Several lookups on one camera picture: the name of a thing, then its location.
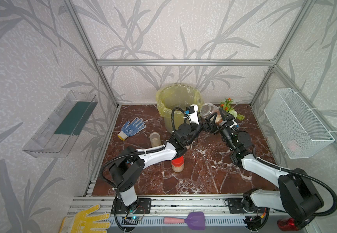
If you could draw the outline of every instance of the mounting plate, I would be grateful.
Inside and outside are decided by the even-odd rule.
[[[150,214],[151,204],[152,204],[152,199],[139,198],[139,205],[143,207],[144,209],[141,207],[138,207],[134,214],[144,214],[144,210],[145,210],[145,214]],[[127,214],[127,208],[124,205],[122,199],[117,198],[115,202],[115,206],[114,205],[112,206],[111,214],[114,214],[115,211],[116,211],[116,214]]]
[[[225,200],[225,203],[228,204],[230,214],[250,214],[255,212],[246,212],[242,207],[242,199],[243,198],[227,198]]]

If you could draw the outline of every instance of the red object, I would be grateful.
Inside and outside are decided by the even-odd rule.
[[[286,218],[278,220],[278,227],[282,231],[299,231],[294,224],[294,218]]]
[[[181,165],[184,164],[184,157],[181,156],[179,158],[176,158],[174,160],[171,160],[171,164],[174,166],[174,167],[180,167]]]

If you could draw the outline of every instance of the yellow work glove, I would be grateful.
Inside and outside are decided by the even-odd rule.
[[[110,213],[89,215],[100,209],[100,205],[92,206],[77,213],[74,217],[65,217],[59,233],[107,233],[110,222],[102,221],[110,217]]]

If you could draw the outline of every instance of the spatula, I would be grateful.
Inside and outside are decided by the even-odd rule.
[[[205,215],[203,212],[192,212],[186,219],[165,217],[164,224],[186,223],[191,230],[204,230],[205,229]]]

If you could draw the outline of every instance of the clear plastic shelf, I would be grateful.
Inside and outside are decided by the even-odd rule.
[[[94,94],[69,91],[23,151],[34,157],[65,158],[97,103]]]

